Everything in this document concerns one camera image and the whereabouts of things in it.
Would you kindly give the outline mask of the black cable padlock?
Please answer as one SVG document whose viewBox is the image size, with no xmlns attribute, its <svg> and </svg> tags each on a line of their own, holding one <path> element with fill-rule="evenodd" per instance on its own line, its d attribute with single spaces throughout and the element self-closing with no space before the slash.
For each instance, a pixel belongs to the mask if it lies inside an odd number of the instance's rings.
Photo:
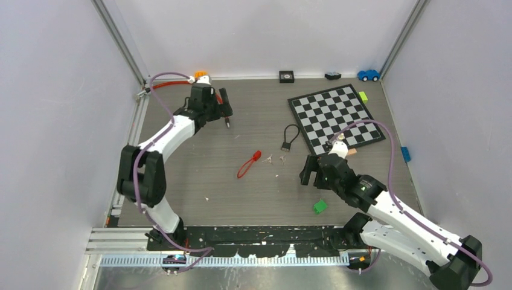
<svg viewBox="0 0 512 290">
<path fill-rule="evenodd" d="M 287 139 L 287 130 L 290 129 L 291 127 L 296 128 L 296 134 L 295 134 L 295 136 L 291 140 L 288 140 Z M 283 152 L 289 152 L 292 143 L 299 137 L 300 133 L 301 133 L 301 131 L 300 131 L 300 128 L 299 128 L 299 126 L 297 124 L 289 124 L 289 125 L 287 125 L 284 128 L 284 130 L 283 130 L 283 143 L 281 145 L 281 150 Z"/>
</svg>

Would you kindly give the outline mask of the red cable padlock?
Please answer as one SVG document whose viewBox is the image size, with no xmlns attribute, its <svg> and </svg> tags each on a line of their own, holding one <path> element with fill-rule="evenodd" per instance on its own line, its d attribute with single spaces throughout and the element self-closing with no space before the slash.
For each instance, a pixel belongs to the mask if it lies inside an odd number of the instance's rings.
<svg viewBox="0 0 512 290">
<path fill-rule="evenodd" d="M 240 179 L 245 176 L 248 170 L 261 158 L 261 151 L 257 150 L 249 160 L 247 160 L 238 170 L 237 178 Z"/>
</svg>

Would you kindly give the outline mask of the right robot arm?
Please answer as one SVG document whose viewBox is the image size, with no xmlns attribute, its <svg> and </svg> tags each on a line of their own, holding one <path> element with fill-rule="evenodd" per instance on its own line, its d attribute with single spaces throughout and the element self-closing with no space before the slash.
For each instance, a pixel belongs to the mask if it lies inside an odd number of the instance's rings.
<svg viewBox="0 0 512 290">
<path fill-rule="evenodd" d="M 469 289 L 482 268 L 482 243 L 453 234 L 417 213 L 369 175 L 358 175 L 335 153 L 308 155 L 299 178 L 302 185 L 331 190 L 358 208 L 345 230 L 353 248 L 377 247 L 414 265 L 437 289 Z"/>
</svg>

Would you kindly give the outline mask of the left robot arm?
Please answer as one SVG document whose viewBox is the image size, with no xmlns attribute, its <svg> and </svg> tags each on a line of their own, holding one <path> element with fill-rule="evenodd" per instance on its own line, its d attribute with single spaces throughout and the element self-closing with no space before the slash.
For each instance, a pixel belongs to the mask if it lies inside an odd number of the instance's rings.
<svg viewBox="0 0 512 290">
<path fill-rule="evenodd" d="M 133 202 L 153 222 L 149 237 L 171 250 L 185 245 L 183 219 L 168 203 L 165 162 L 186 140 L 207 123 L 232 115 L 227 90 L 194 84 L 184 105 L 174 111 L 170 121 L 151 139 L 126 145 L 120 155 L 117 192 Z"/>
</svg>

